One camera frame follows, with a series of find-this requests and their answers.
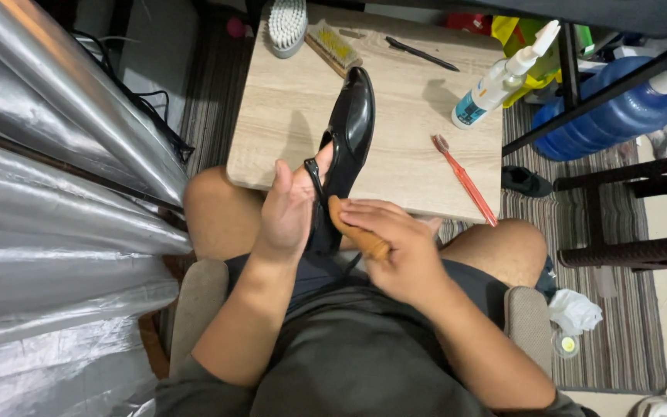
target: light wood surface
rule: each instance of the light wood surface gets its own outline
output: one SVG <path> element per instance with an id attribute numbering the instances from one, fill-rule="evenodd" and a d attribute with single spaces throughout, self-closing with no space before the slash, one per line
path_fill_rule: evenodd
<path id="1" fill-rule="evenodd" d="M 337 30 L 366 35 L 345 38 L 364 60 L 376 101 L 372 146 L 350 196 L 392 201 L 410 213 L 485 223 L 431 143 L 429 135 L 441 133 L 497 215 L 502 112 L 494 111 L 471 131 L 456 128 L 450 112 L 503 58 L 500 43 L 473 33 L 308 4 L 308 23 L 320 19 Z M 391 49 L 385 36 L 451 62 L 461 72 Z M 294 169 L 316 154 L 342 86 L 341 77 L 307 44 L 291 58 L 278 59 L 270 43 L 263 17 L 227 163 L 230 181 L 248 188 L 271 186 L 276 159 Z"/>

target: pink ball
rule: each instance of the pink ball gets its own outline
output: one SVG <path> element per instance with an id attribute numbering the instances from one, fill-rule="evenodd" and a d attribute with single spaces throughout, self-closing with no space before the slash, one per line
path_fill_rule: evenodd
<path id="1" fill-rule="evenodd" d="M 228 19 L 225 29 L 228 31 L 228 34 L 234 38 L 240 38 L 246 34 L 246 25 L 237 17 Z"/>

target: orange toothbrush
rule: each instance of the orange toothbrush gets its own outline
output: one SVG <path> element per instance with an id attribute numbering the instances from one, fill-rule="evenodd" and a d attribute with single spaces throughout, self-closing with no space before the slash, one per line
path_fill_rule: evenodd
<path id="1" fill-rule="evenodd" d="M 449 165 L 452 167 L 452 171 L 454 171 L 454 174 L 457 175 L 459 182 L 463 187 L 465 187 L 465 191 L 468 192 L 470 198 L 473 200 L 473 203 L 477 205 L 478 210 L 480 210 L 482 215 L 486 218 L 488 224 L 496 227 L 498 225 L 496 216 L 491 211 L 491 208 L 488 207 L 486 200 L 482 198 L 482 194 L 480 194 L 480 192 L 477 190 L 477 187 L 468 176 L 467 171 L 465 171 L 463 167 L 459 166 L 457 161 L 454 160 L 454 158 L 449 154 L 449 144 L 447 143 L 447 140 L 444 139 L 442 135 L 435 134 L 431 137 L 431 142 L 433 142 L 433 145 L 437 147 L 437 150 L 441 152 L 445 158 L 447 158 Z"/>

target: bottle label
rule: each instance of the bottle label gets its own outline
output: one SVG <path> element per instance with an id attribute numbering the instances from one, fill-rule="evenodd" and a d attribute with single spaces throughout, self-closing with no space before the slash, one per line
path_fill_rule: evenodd
<path id="1" fill-rule="evenodd" d="M 457 116 L 457 120 L 466 125 L 472 125 L 485 113 L 485 109 L 478 107 L 477 104 L 472 101 L 472 90 L 469 90 L 462 100 L 459 100 L 459 104 L 454 109 L 454 114 Z"/>

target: dark brown stool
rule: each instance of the dark brown stool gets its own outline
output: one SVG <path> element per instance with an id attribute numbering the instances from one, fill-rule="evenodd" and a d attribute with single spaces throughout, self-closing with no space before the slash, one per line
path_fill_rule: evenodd
<path id="1" fill-rule="evenodd" d="M 604 240 L 599 186 L 639 178 L 643 180 L 625 183 L 635 193 L 636 198 L 667 194 L 667 158 L 555 180 L 556 192 L 573 188 L 585 190 L 588 213 L 590 243 L 584 249 L 559 251 L 558 257 L 563 265 L 629 266 L 637 270 L 667 268 L 667 238 L 617 244 L 607 244 Z"/>

